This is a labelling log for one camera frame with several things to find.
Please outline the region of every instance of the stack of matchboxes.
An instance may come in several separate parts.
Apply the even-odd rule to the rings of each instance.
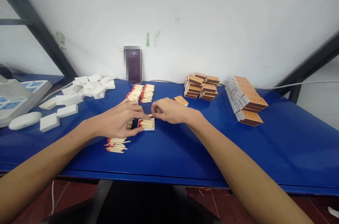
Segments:
[[[218,77],[206,76],[201,73],[195,72],[189,74],[185,80],[185,93],[187,98],[200,99],[212,101],[218,95],[216,87],[220,80]]]
[[[268,104],[246,78],[230,77],[225,90],[238,122],[254,127],[263,123],[258,113]]]

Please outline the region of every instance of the person's left hand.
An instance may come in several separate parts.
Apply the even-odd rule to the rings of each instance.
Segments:
[[[131,137],[143,131],[143,128],[126,129],[127,122],[132,118],[151,119],[136,101],[125,99],[110,110],[87,119],[86,126],[92,128],[93,137]]]

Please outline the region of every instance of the power strip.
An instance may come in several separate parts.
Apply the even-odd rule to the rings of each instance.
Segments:
[[[21,82],[33,95],[28,99],[9,101],[0,95],[0,128],[6,127],[14,118],[26,114],[52,87],[48,80]]]

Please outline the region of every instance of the finger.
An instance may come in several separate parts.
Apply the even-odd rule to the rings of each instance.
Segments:
[[[142,109],[142,106],[136,106],[136,105],[128,105],[126,106],[126,109],[131,110],[131,111],[138,111],[144,113],[144,110]]]
[[[126,98],[126,99],[124,99],[122,102],[120,102],[119,105],[120,105],[120,104],[122,105],[122,104],[128,103],[128,102],[130,102],[130,101],[131,101],[130,99],[127,99],[127,98]]]
[[[130,119],[131,118],[151,120],[151,118],[148,115],[146,115],[145,113],[137,112],[137,111],[131,112]]]
[[[126,105],[139,105],[137,101],[129,101]]]
[[[151,113],[152,114],[155,113],[155,110],[158,107],[158,103],[159,103],[159,101],[155,101],[155,102],[152,103],[152,107],[151,107]]]
[[[163,114],[163,113],[154,113],[154,114],[152,114],[152,117],[164,120],[165,119],[165,114]]]
[[[139,132],[142,132],[143,130],[144,130],[144,128],[135,128],[133,130],[126,129],[125,136],[126,137],[132,137],[132,136],[135,136],[136,134],[138,134]]]

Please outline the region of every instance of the phone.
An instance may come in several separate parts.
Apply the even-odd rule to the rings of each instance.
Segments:
[[[126,80],[132,84],[142,83],[142,50],[140,46],[124,46]]]

